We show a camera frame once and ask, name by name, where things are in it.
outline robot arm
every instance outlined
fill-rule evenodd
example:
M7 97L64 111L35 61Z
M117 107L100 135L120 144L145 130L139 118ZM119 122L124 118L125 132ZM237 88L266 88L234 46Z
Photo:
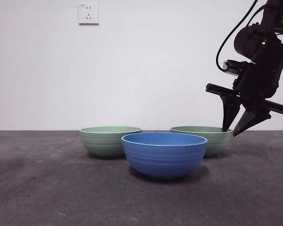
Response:
M251 62L227 60L221 69L217 60L223 72L238 76L233 89L214 84L206 88L223 101L223 131L228 130L240 106L244 106L245 112L233 131L234 136L270 119L270 111L283 114L283 105L266 100L279 87L283 69L283 43L277 38L283 34L283 0L268 0L256 13L260 10L264 10L261 23L244 27L234 41L235 50Z

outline concrete floor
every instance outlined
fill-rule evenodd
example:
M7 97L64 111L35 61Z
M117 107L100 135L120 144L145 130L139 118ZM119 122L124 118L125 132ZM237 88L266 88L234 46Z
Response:
M0 132L0 226L283 226L283 131L244 132L172 181L87 155L77 131Z

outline bowl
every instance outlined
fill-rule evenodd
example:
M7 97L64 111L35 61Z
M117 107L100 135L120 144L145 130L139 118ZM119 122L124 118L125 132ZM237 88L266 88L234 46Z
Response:
M204 157L212 157L223 152L232 139L233 131L228 129L227 132L222 132L219 127L204 127L204 126L179 126L170 129L176 133L187 133L205 137L208 140L208 145Z
M130 165L152 178L171 179L190 173L203 159L207 140L181 133L139 133L122 137Z
M140 132L140 128L124 126L91 127L81 129L81 140L92 155L98 157L120 157L124 155L121 137Z

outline wall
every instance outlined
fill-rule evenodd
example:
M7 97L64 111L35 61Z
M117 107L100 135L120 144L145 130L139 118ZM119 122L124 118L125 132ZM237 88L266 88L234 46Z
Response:
M232 86L215 56L252 0L94 2L99 26L77 24L82 1L0 0L0 130L222 125L205 86ZM220 62L245 60L234 36ZM283 104L283 74L272 100ZM254 129L283 129L283 115Z

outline wall socket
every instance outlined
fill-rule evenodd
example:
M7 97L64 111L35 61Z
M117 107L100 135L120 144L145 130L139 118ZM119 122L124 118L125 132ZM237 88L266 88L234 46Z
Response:
M79 5L79 25L99 24L99 5L80 4Z

